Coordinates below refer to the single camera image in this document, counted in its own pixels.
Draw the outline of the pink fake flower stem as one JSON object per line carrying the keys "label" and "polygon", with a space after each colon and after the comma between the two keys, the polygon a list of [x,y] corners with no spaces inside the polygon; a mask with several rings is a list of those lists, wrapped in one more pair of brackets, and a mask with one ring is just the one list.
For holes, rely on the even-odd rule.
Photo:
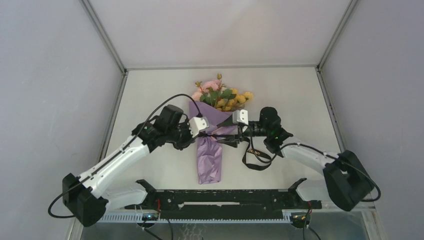
{"label": "pink fake flower stem", "polygon": [[207,88],[203,87],[202,83],[202,81],[197,81],[195,83],[197,90],[192,94],[191,97],[196,102],[201,102],[201,97],[209,91]]}
{"label": "pink fake flower stem", "polygon": [[221,100],[221,96],[227,89],[227,86],[222,82],[223,76],[221,73],[216,75],[216,78],[203,83],[199,89],[201,90],[201,96],[199,100],[212,107],[215,107]]}

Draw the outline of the yellow fake flower stem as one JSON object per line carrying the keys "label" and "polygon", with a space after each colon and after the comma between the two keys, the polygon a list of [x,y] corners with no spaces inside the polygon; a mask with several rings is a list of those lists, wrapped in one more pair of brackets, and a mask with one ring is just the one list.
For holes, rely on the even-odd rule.
{"label": "yellow fake flower stem", "polygon": [[253,99],[254,94],[252,92],[246,91],[242,94],[242,96],[244,97],[245,102],[249,102]]}
{"label": "yellow fake flower stem", "polygon": [[221,112],[233,112],[242,109],[248,98],[244,93],[239,93],[236,88],[222,89],[213,103],[213,107]]}

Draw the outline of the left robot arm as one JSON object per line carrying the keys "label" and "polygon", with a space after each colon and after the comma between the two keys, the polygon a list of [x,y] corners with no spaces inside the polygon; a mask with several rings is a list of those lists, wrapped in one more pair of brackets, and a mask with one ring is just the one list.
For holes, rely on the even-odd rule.
{"label": "left robot arm", "polygon": [[149,209],[157,196],[142,184],[111,188],[113,181],[134,163],[164,144],[183,150],[209,127],[202,114],[181,121],[184,111],[166,105],[159,115],[150,116],[132,130],[118,149],[95,166],[75,176],[69,173],[62,179],[62,202],[84,227],[97,223],[105,213],[129,205],[140,204]]}

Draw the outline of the pink purple wrapping paper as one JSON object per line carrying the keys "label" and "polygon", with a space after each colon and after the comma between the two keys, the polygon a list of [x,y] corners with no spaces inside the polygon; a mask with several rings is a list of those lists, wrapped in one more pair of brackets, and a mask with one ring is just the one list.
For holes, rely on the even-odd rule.
{"label": "pink purple wrapping paper", "polygon": [[198,183],[214,184],[221,181],[223,147],[217,140],[210,135],[229,135],[235,130],[235,126],[218,127],[218,124],[224,122],[232,116],[231,112],[222,112],[207,103],[189,102],[189,116],[196,117],[198,112],[207,119],[209,127],[204,131],[206,136],[197,138],[196,166]]}

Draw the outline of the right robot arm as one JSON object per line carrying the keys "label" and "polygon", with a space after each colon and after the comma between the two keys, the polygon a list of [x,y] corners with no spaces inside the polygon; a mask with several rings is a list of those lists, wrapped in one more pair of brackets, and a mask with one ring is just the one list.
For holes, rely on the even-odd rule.
{"label": "right robot arm", "polygon": [[302,208],[310,201],[332,201],[339,209],[349,212],[358,203],[374,202],[382,195],[354,152],[336,153],[304,143],[282,127],[274,107],[264,107],[257,121],[249,120],[247,110],[236,110],[217,127],[236,127],[234,135],[215,135],[219,143],[232,147],[242,141],[251,144],[254,137],[264,138],[263,143],[273,156],[267,161],[261,157],[262,165],[246,164],[252,170],[265,170],[276,157],[281,157],[295,160],[323,176],[322,180],[302,178],[291,186],[289,203],[295,208]]}

